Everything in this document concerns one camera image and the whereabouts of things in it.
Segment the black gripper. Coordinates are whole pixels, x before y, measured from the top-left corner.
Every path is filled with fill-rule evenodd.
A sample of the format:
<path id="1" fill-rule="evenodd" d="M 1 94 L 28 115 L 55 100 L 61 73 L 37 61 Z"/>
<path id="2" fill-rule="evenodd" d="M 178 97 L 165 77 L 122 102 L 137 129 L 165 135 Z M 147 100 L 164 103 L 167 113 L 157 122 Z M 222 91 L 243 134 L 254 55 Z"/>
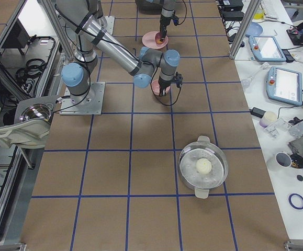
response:
<path id="1" fill-rule="evenodd" d="M 166 96 L 166 93 L 169 91 L 171 81 L 167 81 L 162 78 L 159 78 L 158 83 L 160 87 L 159 96 Z"/>
<path id="2" fill-rule="evenodd" d="M 167 25 L 160 24 L 159 36 L 161 37 L 161 42 L 164 42 L 167 35 Z"/>

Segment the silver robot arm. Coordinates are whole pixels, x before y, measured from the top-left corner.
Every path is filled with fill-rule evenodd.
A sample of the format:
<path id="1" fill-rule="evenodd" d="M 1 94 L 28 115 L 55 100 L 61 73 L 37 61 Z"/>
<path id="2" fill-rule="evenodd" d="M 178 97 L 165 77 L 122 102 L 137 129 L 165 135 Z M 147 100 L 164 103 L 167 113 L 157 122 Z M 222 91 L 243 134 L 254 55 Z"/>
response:
<path id="1" fill-rule="evenodd" d="M 175 15 L 175 2 L 172 0 L 149 0 L 149 3 L 154 3 L 162 6 L 161 16 L 160 16 L 160 28 L 159 32 L 155 35 L 155 42 L 157 44 L 162 44 L 167 35 L 167 27 L 171 21 L 177 26 L 179 23 L 179 18 Z"/>
<path id="2" fill-rule="evenodd" d="M 100 1 L 57 1 L 55 8 L 76 35 L 116 61 L 133 77 L 136 86 L 148 87 L 159 71 L 160 90 L 156 98 L 165 96 L 172 84 L 182 87 L 182 75 L 176 70 L 180 54 L 176 50 L 162 52 L 142 47 L 139 56 L 133 55 L 101 25 L 103 10 Z"/>

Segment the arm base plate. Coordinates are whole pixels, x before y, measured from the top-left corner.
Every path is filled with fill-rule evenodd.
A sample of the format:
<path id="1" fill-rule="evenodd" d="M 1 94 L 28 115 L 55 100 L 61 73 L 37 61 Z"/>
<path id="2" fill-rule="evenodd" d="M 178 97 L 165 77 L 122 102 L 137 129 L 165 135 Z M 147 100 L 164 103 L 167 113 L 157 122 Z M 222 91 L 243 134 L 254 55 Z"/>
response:
<path id="1" fill-rule="evenodd" d="M 65 88 L 65 95 L 69 96 L 62 100 L 59 114 L 62 116 L 83 116 L 101 115 L 103 98 L 105 92 L 105 82 L 91 82 L 91 89 L 86 98 L 79 99 L 70 96 L 68 88 Z"/>
<path id="2" fill-rule="evenodd" d="M 113 34 L 115 17 L 114 16 L 102 16 L 98 19 L 100 25 L 107 30 L 109 34 Z"/>

